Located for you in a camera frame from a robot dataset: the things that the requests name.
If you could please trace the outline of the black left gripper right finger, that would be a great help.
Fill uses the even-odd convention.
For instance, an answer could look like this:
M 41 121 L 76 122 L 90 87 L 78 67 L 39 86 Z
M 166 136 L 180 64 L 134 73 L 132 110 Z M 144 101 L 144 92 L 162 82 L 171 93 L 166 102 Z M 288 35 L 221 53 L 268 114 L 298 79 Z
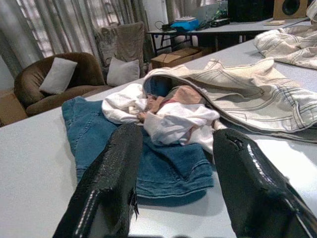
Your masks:
M 213 158 L 239 238 L 315 238 L 317 219 L 257 143 L 234 129 L 213 134 Z

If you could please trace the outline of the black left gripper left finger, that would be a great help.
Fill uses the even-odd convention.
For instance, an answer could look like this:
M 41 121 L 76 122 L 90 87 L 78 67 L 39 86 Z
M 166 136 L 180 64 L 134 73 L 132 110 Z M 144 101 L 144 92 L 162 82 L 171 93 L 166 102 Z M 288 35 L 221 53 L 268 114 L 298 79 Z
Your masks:
M 53 235 L 126 238 L 138 214 L 136 180 L 143 150 L 139 126 L 123 124 L 84 172 Z

